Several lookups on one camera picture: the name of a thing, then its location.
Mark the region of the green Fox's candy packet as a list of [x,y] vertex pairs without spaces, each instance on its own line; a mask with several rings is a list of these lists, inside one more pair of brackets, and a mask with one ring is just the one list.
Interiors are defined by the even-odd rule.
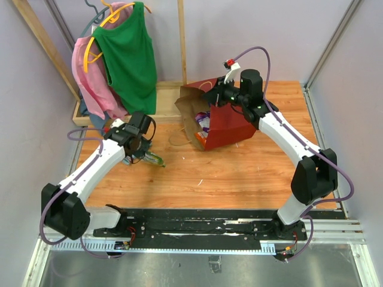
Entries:
[[146,163],[154,164],[154,165],[157,165],[160,167],[166,166],[163,158],[161,158],[159,155],[157,155],[151,151],[146,151],[142,160]]

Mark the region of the red brown paper bag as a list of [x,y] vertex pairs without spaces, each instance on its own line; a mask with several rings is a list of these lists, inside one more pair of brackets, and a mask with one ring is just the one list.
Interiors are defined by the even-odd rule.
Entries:
[[186,137],[193,145],[194,134],[202,131],[195,116],[199,112],[210,112],[210,130],[204,151],[244,141],[256,132],[256,128],[241,114],[236,113],[230,105],[216,107],[202,98],[202,95],[212,89],[216,82],[215,78],[210,78],[183,85],[180,87],[180,97],[175,102],[181,114]]

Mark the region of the teal snack packet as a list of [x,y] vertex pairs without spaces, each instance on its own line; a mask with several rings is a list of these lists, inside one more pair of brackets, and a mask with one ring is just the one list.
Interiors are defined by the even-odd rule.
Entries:
[[129,165],[131,165],[133,163],[133,158],[132,157],[125,157],[122,160],[122,163],[129,166]]

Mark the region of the purple Fox's candy packet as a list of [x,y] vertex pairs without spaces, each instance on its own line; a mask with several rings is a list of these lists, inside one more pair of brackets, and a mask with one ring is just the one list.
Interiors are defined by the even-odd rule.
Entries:
[[211,115],[210,112],[207,111],[207,112],[199,112],[195,116],[195,120],[201,126],[202,133],[204,135],[207,135],[210,130],[210,115]]

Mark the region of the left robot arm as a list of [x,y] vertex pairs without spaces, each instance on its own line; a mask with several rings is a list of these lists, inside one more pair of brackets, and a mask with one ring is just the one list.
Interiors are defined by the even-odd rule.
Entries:
[[98,147],[76,171],[57,185],[47,184],[42,189],[39,232],[46,243],[51,241],[46,238],[44,227],[71,240],[101,228],[117,237],[127,232],[127,213],[122,208],[108,204],[90,210],[85,204],[115,165],[128,158],[137,163],[145,156],[151,144],[145,135],[155,126],[155,120],[141,112],[134,112],[127,123],[115,120],[103,138],[97,138]]

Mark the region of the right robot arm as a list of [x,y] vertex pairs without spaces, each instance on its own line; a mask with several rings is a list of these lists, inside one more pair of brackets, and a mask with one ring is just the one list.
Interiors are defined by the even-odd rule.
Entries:
[[301,135],[266,98],[268,82],[260,72],[241,72],[240,85],[217,78],[203,98],[210,105],[239,107],[247,122],[272,139],[295,166],[291,180],[292,195],[279,208],[266,233],[285,239],[293,232],[310,207],[319,203],[338,187],[337,155],[332,149],[321,149]]

